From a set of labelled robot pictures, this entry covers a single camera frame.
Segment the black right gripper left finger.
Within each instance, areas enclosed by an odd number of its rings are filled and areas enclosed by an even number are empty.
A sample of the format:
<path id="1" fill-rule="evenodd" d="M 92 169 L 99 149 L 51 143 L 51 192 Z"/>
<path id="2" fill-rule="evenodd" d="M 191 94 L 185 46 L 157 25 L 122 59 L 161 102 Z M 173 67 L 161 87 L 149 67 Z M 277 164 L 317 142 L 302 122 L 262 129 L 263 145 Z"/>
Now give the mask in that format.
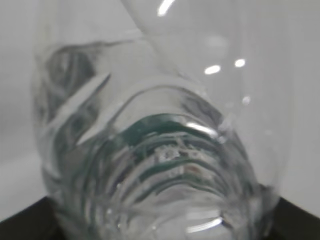
<path id="1" fill-rule="evenodd" d="M 51 201 L 44 197 L 0 222 L 2 240 L 64 240 Z"/>

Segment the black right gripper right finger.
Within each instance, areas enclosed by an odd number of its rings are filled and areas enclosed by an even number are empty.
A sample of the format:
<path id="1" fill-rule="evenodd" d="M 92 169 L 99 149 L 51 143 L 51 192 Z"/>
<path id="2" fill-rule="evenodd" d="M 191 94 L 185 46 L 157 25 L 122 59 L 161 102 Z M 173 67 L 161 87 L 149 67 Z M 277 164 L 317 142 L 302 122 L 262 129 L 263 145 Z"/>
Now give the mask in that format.
<path id="1" fill-rule="evenodd" d="M 320 240 L 320 219 L 281 198 L 274 211 L 270 240 Z"/>

